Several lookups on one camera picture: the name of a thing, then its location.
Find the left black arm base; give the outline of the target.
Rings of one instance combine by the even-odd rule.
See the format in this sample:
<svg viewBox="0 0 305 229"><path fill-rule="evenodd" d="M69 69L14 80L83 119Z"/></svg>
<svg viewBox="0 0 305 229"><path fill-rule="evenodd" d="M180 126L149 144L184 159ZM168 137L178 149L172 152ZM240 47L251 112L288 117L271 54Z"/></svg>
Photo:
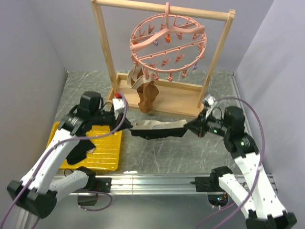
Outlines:
<svg viewBox="0 0 305 229"><path fill-rule="evenodd" d="M78 194L77 203L80 208L87 209L86 207L95 206L98 202L99 195L105 195L110 198L109 204L101 208L101 210L106 209L112 203L112 196L110 195L112 185L112 178L95 178L95 180L84 187L74 192Z"/></svg>

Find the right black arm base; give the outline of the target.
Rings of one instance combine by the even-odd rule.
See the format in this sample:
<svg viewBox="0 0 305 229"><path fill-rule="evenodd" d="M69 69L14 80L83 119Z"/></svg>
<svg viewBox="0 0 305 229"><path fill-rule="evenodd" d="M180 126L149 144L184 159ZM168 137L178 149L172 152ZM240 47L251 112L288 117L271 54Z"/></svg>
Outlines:
<svg viewBox="0 0 305 229"><path fill-rule="evenodd" d="M196 192L207 192L210 205L219 210L229 207L230 198L237 206L241 205L248 195L232 172L220 173L214 170L209 177L195 177L191 183L195 185Z"/></svg>

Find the black underwear beige waistband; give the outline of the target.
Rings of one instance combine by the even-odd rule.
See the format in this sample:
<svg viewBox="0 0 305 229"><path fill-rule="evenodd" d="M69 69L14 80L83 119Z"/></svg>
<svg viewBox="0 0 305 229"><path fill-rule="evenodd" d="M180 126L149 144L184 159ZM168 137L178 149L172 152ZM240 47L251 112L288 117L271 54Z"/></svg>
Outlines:
<svg viewBox="0 0 305 229"><path fill-rule="evenodd" d="M175 122L161 122L157 120L141 120L136 122L130 129L132 136L151 140L159 138L183 137L187 129L184 125L187 124L185 119Z"/></svg>

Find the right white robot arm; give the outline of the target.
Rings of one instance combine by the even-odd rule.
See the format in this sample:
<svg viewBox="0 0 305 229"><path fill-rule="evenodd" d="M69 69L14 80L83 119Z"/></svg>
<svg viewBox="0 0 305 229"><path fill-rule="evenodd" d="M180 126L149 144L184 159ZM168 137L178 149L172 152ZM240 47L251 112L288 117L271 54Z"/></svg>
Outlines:
<svg viewBox="0 0 305 229"><path fill-rule="evenodd" d="M254 139L244 130L243 110L236 106L225 109L222 118L203 109L198 117L184 125L199 137L207 132L223 137L224 146L241 170L247 191L234 177L228 167L219 167L210 174L210 185L214 190L224 190L242 211L248 229L290 229L297 219L288 212L278 199L268 176L260 162Z"/></svg>

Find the pink round clip hanger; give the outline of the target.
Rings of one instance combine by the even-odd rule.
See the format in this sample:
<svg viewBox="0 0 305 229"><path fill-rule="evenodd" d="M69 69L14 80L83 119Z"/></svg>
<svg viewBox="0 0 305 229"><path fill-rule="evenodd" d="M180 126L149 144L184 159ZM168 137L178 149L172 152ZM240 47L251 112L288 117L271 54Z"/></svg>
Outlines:
<svg viewBox="0 0 305 229"><path fill-rule="evenodd" d="M135 86L158 81L160 74L170 82L174 73L185 77L198 68L206 45L205 27L191 17L171 14L166 3L164 14L145 19L132 32L128 80Z"/></svg>

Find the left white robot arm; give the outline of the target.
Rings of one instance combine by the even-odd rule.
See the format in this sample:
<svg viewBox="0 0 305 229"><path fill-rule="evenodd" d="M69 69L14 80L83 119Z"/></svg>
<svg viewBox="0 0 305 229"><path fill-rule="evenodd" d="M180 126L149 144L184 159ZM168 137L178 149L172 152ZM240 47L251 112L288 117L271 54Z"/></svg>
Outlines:
<svg viewBox="0 0 305 229"><path fill-rule="evenodd" d="M70 193L80 189L96 191L96 173L86 167L77 168L57 182L53 177L64 160L77 163L86 157L87 151L95 148L94 137L86 135L93 126L110 128L103 137L132 127L126 119L128 102L122 92L115 94L109 111L103 107L100 93L87 91L81 95L79 104L61 119L52 141L32 169L20 181L12 180L8 184L13 206L44 219Z"/></svg>

